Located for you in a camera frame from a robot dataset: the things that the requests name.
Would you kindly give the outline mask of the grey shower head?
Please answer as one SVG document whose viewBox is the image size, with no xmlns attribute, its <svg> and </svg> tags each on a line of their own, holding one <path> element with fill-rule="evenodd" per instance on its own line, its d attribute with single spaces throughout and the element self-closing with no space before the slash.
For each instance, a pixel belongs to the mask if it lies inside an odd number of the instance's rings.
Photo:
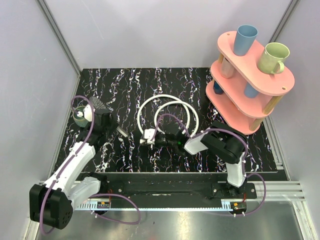
<svg viewBox="0 0 320 240">
<path fill-rule="evenodd" d="M 103 103 L 100 99 L 98 99 L 95 96 L 91 96 L 89 98 L 89 101 L 93 104 L 93 108 L 95 108 L 94 111 L 94 127 L 96 128 L 96 114 L 102 114 L 102 113 L 112 113 L 112 111 L 110 111 L 106 104 Z M 120 124 L 117 127 L 116 131 L 118 131 L 122 136 L 124 136 L 125 138 L 127 138 L 129 136 L 129 133 L 124 130 Z"/>
</svg>

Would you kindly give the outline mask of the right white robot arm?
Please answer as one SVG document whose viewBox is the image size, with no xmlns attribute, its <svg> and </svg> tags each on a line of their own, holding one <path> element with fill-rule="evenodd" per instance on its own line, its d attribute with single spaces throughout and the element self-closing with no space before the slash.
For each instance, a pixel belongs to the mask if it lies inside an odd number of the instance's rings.
<svg viewBox="0 0 320 240">
<path fill-rule="evenodd" d="M 244 194 L 244 161 L 248 153 L 248 140 L 242 132 L 215 121 L 194 136 L 183 134 L 181 130 L 175 134 L 157 132 L 148 141 L 154 147 L 173 147 L 177 153 L 185 156 L 210 151 L 226 165 L 228 195 L 236 199 Z"/>
</svg>

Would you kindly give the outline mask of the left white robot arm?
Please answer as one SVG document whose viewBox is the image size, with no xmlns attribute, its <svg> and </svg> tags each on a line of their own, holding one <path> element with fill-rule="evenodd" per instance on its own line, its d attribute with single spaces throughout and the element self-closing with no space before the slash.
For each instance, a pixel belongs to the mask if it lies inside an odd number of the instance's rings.
<svg viewBox="0 0 320 240">
<path fill-rule="evenodd" d="M 74 210 L 90 196 L 103 198 L 108 193 L 105 175 L 90 172 L 74 185 L 87 163 L 107 141 L 118 122 L 109 110 L 96 110 L 93 123 L 80 131 L 73 150 L 58 170 L 42 185 L 34 184 L 29 191 L 30 219 L 62 230 L 70 222 Z"/>
</svg>

